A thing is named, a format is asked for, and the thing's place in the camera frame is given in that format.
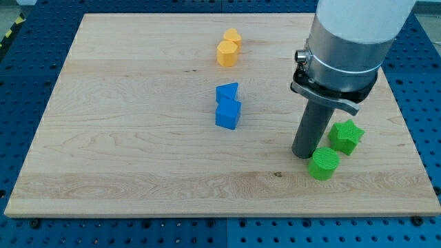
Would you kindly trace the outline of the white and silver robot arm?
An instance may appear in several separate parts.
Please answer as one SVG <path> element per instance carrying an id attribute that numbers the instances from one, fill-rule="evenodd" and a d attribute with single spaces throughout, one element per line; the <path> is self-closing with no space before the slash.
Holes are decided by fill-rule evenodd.
<path id="1" fill-rule="evenodd" d="M 305 114 L 335 109 L 356 115 L 416 0 L 320 0 L 291 88 L 308 100 Z"/>

